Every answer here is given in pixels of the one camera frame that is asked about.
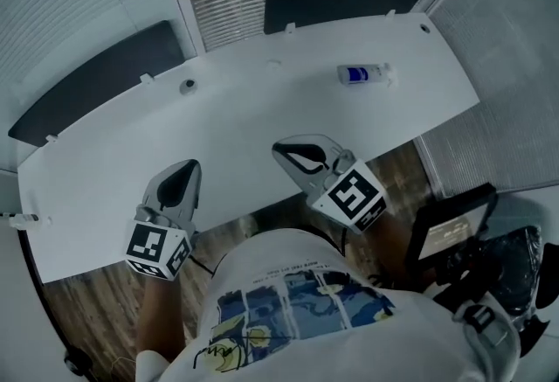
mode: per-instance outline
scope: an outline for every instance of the plastic bottle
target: plastic bottle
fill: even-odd
[[[343,85],[365,83],[385,83],[390,85],[394,80],[394,71],[388,63],[380,65],[340,65],[338,77]]]

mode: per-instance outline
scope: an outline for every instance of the blue label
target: blue label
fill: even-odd
[[[349,82],[359,82],[361,80],[362,68],[348,68],[349,71]]]

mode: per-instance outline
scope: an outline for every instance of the screen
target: screen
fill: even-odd
[[[433,256],[474,236],[480,229],[486,210],[487,204],[429,228],[419,259]]]

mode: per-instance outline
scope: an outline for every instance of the white t-shirt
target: white t-shirt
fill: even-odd
[[[227,254],[198,337],[169,364],[138,355],[138,382],[481,381],[451,313],[424,295],[373,288],[324,239],[261,233]]]

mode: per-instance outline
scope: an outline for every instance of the black and white marker cube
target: black and white marker cube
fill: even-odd
[[[361,233],[386,210],[386,191],[362,160],[340,175],[313,209]]]
[[[184,230],[131,220],[125,246],[127,264],[136,272],[173,281],[192,246]]]

